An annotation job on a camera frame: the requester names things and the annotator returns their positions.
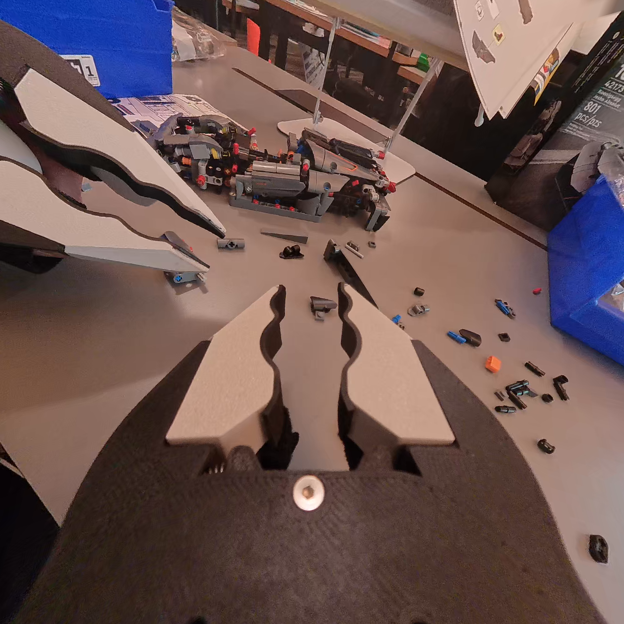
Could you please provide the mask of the lego sticker sheet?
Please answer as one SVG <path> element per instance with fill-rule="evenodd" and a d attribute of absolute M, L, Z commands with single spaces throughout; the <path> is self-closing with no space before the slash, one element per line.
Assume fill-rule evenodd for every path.
<path fill-rule="evenodd" d="M 110 98 L 108 101 L 126 121 L 139 129 L 145 136 L 154 134 L 173 116 L 199 117 L 207 115 L 222 124 L 231 122 L 242 130 L 248 129 L 200 96 L 171 94 L 143 98 Z"/>

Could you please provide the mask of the white book stand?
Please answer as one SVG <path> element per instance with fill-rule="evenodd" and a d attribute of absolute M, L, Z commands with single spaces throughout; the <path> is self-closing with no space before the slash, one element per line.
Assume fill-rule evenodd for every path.
<path fill-rule="evenodd" d="M 404 44 L 430 56 L 429 70 L 421 77 L 412 98 L 417 105 L 423 101 L 426 85 L 445 62 L 459 60 L 459 67 L 465 67 L 463 53 L 456 55 L 459 31 L 454 11 L 444 12 L 424 1 L 417 1 L 414 6 L 407 1 L 380 1 L 372 3 L 369 14 L 364 6 L 358 9 L 355 2 L 304 1 L 303 8 L 293 8 L 292 4 L 267 1 L 261 5 L 260 57 L 268 59 L 270 35 L 277 33 L 274 66 L 283 69 L 287 41 L 292 38 L 325 54 L 323 82 L 332 62 L 341 64 L 344 60 L 347 69 L 370 78 L 367 84 L 375 97 L 370 99 L 368 92 L 358 92 L 354 106 L 337 98 L 334 90 L 327 92 L 332 99 L 326 99 L 324 85 L 317 89 L 309 85 L 304 89 L 279 89 L 278 95 L 298 92 L 313 102 L 304 106 L 302 119 L 279 121 L 278 130 L 287 136 L 314 129 L 327 139 L 337 138 L 369 148 L 375 156 L 383 156 L 375 160 L 396 184 L 416 176 L 415 167 L 394 153 L 401 146 L 399 136 L 414 108 L 406 108 L 394 130 L 388 123 L 402 98 L 403 85 L 397 80 L 408 78 L 399 69 L 410 64 L 410 57 L 397 52 L 396 47 Z"/>

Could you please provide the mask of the long dark grey lego beam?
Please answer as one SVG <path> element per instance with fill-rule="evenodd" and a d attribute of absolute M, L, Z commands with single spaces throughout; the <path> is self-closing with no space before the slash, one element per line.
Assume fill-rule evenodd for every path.
<path fill-rule="evenodd" d="M 344 255 L 341 247 L 333 239 L 328 240 L 327 246 L 325 247 L 323 253 L 323 258 L 326 263 L 333 266 L 333 268 L 337 270 L 347 285 L 350 285 L 355 291 L 362 295 L 362 297 L 368 300 L 371 305 L 378 308 L 377 303 L 371 296 L 367 287 L 363 284 L 355 268 Z"/>

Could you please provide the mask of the scattered small lego pieces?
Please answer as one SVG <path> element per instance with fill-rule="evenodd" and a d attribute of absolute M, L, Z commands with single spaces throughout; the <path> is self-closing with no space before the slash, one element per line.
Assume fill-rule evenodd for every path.
<path fill-rule="evenodd" d="M 422 288 L 416 288 L 413 291 L 414 295 L 420 296 L 424 294 L 424 290 Z M 515 311 L 509 306 L 507 301 L 501 299 L 494 300 L 497 309 L 499 309 L 506 317 L 514 319 L 516 318 Z M 402 317 L 401 315 L 395 315 L 392 317 L 392 322 L 399 326 L 404 330 L 404 325 L 401 323 Z M 466 329 L 461 329 L 459 332 L 450 331 L 447 333 L 447 336 L 457 342 L 458 344 L 470 345 L 472 347 L 479 347 L 482 344 L 482 339 L 477 337 L 475 332 L 471 332 Z M 511 338 L 507 333 L 499 333 L 498 337 L 503 342 L 509 342 Z M 542 371 L 539 367 L 537 367 L 534 363 L 527 361 L 524 364 L 525 368 L 529 370 L 532 374 L 542 378 L 545 376 L 545 372 Z M 499 372 L 501 369 L 501 362 L 494 356 L 489 356 L 486 360 L 485 369 L 492 374 Z M 566 401 L 569 399 L 568 394 L 565 390 L 565 384 L 568 382 L 568 378 L 566 376 L 557 376 L 553 379 L 553 387 L 557 392 L 558 397 L 562 401 Z M 524 401 L 524 397 L 535 398 L 538 396 L 536 392 L 534 392 L 530 386 L 529 381 L 518 380 L 514 381 L 511 384 L 505 386 L 505 394 L 507 399 L 513 404 L 513 407 L 508 405 L 500 405 L 495 407 L 495 411 L 499 414 L 513 414 L 516 413 L 517 410 L 526 409 L 527 405 Z M 498 397 L 499 401 L 504 401 L 505 397 L 501 392 L 496 392 L 495 395 Z M 551 394 L 545 393 L 539 395 L 540 399 L 550 404 L 552 402 L 553 396 Z M 546 439 L 540 439 L 536 443 L 537 447 L 545 454 L 553 454 L 555 452 L 555 447 Z M 591 534 L 589 536 L 589 545 L 588 552 L 590 557 L 599 564 L 606 565 L 608 563 L 608 543 L 601 535 Z"/>

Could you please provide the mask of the black lego set box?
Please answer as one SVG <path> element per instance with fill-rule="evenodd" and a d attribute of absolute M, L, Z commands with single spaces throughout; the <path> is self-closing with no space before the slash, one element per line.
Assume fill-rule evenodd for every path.
<path fill-rule="evenodd" d="M 545 231 L 571 211 L 623 149 L 623 13 L 581 60 L 538 121 L 486 183 L 492 201 Z"/>

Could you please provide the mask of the blue plastic storage bin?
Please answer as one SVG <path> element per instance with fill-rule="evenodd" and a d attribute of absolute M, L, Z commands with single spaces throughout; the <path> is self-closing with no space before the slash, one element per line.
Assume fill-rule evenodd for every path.
<path fill-rule="evenodd" d="M 623 364 L 623 312 L 605 304 L 597 262 L 600 176 L 548 235 L 550 322 Z"/>
<path fill-rule="evenodd" d="M 1 20 L 72 64 L 106 98 L 168 95 L 173 1 L 1 1 Z"/>

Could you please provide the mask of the lego instruction booklet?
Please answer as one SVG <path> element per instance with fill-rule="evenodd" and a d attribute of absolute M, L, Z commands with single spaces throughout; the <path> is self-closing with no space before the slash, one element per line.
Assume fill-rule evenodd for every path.
<path fill-rule="evenodd" d="M 507 118 L 527 89 L 535 102 L 581 25 L 565 1 L 454 1 L 482 115 Z"/>

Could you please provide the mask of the lego car model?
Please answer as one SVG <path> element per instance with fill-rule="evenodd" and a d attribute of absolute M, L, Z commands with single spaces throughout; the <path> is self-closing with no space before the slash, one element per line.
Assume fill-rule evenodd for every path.
<path fill-rule="evenodd" d="M 176 174 L 202 190 L 229 189 L 232 207 L 319 222 L 328 212 L 367 214 L 366 231 L 389 219 L 396 184 L 380 152 L 305 127 L 285 152 L 258 148 L 254 132 L 228 117 L 170 116 L 147 138 Z"/>

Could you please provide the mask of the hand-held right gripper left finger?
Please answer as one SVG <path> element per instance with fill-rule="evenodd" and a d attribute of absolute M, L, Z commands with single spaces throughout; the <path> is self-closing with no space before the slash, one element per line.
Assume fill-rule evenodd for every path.
<path fill-rule="evenodd" d="M 299 435 L 275 363 L 285 302 L 284 285 L 271 287 L 212 336 L 167 432 L 169 444 L 208 444 L 223 457 L 246 446 L 264 469 L 288 468 Z"/>

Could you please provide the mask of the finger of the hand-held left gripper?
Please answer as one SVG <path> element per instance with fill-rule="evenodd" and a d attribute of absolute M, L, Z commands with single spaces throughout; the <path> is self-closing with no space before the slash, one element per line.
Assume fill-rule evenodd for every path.
<path fill-rule="evenodd" d="M 30 146 L 1 121 L 1 262 L 40 275 L 68 258 L 163 272 L 210 269 L 194 254 L 61 193 Z"/>
<path fill-rule="evenodd" d="M 66 165 L 116 176 L 141 199 L 157 200 L 178 216 L 223 239 L 226 229 L 144 137 L 47 77 L 29 69 L 14 87 L 27 128 Z"/>

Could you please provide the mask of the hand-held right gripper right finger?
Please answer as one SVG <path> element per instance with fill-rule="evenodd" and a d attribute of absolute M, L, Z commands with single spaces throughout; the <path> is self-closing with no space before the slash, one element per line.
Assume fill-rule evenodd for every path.
<path fill-rule="evenodd" d="M 410 336 L 355 287 L 338 286 L 341 372 L 338 435 L 348 468 L 380 450 L 391 468 L 416 471 L 403 459 L 416 446 L 449 447 L 455 435 Z"/>

